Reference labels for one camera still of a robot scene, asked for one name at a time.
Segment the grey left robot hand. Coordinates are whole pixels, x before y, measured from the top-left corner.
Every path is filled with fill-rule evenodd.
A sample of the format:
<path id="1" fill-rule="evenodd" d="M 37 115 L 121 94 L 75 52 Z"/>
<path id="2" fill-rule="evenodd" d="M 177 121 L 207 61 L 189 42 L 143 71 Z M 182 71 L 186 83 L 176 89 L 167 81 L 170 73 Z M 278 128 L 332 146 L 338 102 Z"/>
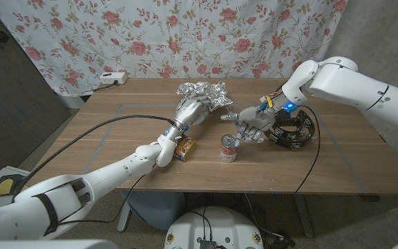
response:
<path id="1" fill-rule="evenodd" d="M 174 120 L 184 126 L 199 125 L 205 120 L 210 109 L 211 100 L 207 96 L 193 94 L 179 103 Z"/>

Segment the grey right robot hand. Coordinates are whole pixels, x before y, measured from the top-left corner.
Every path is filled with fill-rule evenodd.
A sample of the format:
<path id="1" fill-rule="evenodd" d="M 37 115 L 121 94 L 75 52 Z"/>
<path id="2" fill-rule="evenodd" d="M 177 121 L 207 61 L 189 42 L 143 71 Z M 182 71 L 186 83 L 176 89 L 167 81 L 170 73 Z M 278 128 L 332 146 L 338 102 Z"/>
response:
<path id="1" fill-rule="evenodd" d="M 238 147 L 242 141 L 257 142 L 264 141 L 262 133 L 270 130 L 275 120 L 276 112 L 272 107 L 262 104 L 258 107 L 248 107 L 240 113 L 228 112 L 220 117 L 221 120 L 231 120 L 237 128 L 235 135 L 235 146 Z"/>

